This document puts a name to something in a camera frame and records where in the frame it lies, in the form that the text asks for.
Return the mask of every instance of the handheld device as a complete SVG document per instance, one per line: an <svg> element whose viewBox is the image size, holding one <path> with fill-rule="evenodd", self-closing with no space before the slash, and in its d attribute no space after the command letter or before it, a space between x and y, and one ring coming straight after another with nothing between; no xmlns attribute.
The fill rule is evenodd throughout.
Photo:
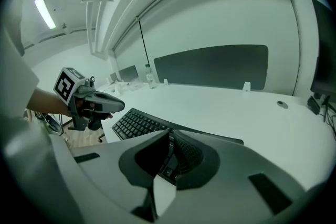
<svg viewBox="0 0 336 224"><path fill-rule="evenodd" d="M125 108L125 103L120 99L96 91L94 77L86 78L74 68L62 68L54 91L67 105L72 116L74 125L69 128L71 130L84 131L86 126L90 130L98 130L101 127L100 120L105 120L111 112Z"/></svg>

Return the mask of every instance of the floor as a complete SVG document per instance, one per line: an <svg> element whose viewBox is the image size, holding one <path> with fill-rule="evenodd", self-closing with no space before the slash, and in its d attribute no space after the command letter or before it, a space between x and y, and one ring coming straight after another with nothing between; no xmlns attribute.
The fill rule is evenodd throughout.
<svg viewBox="0 0 336 224"><path fill-rule="evenodd" d="M88 128L85 131L73 131L68 129L71 125L72 123L69 123L64 126L64 134L61 135L69 148L107 143L105 136L102 138L102 143L98 142L98 137L104 132L102 128L97 131L92 131Z"/></svg>

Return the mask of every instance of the computer monitor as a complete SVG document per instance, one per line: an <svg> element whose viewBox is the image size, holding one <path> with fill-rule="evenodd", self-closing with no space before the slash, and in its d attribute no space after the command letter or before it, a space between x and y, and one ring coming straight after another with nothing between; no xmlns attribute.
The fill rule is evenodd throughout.
<svg viewBox="0 0 336 224"><path fill-rule="evenodd" d="M319 31L317 58L311 91L336 97L336 23L334 13L317 0L312 0Z"/></svg>
<svg viewBox="0 0 336 224"><path fill-rule="evenodd" d="M110 75L110 78L111 78L111 80L113 80L113 81L118 81L118 77L117 77L117 74L116 74L116 73L111 74L111 75Z"/></svg>
<svg viewBox="0 0 336 224"><path fill-rule="evenodd" d="M119 71L120 77L125 82L131 82L132 79L139 77L137 69L135 66L126 67Z"/></svg>

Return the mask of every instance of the ergonomic keyboard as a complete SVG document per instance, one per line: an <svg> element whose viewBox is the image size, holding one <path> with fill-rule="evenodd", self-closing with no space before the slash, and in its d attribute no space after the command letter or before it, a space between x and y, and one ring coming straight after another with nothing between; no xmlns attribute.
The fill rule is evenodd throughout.
<svg viewBox="0 0 336 224"><path fill-rule="evenodd" d="M177 159L174 155L174 130L185 130L194 133L201 133L204 135L210 135L222 140L234 142L243 145L244 142L241 139L235 139L225 136L219 136L209 133L204 133L191 128L187 128L163 119L159 119L155 116L146 114L137 109L130 109L113 127L112 129L117 136L122 139L130 139L140 135L145 135L151 132L159 130L169 131L169 153L165 159L160 171L159 176L167 180L173 185L176 185L176 179L180 175Z"/></svg>

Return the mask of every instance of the gray desk divider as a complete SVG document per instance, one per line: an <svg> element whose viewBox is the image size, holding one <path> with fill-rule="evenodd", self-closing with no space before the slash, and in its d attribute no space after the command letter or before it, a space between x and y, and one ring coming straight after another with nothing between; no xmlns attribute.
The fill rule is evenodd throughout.
<svg viewBox="0 0 336 224"><path fill-rule="evenodd" d="M137 69L135 66L126 67L122 70L119 70L120 77L125 82L130 82L132 79L139 77Z"/></svg>
<svg viewBox="0 0 336 224"><path fill-rule="evenodd" d="M160 82L262 90L268 68L265 45L225 45L178 52L154 59Z"/></svg>
<svg viewBox="0 0 336 224"><path fill-rule="evenodd" d="M111 75L110 75L110 78L111 78L111 80L113 80L113 81L118 81L118 77L117 77L117 74L116 74L116 73L111 74Z"/></svg>

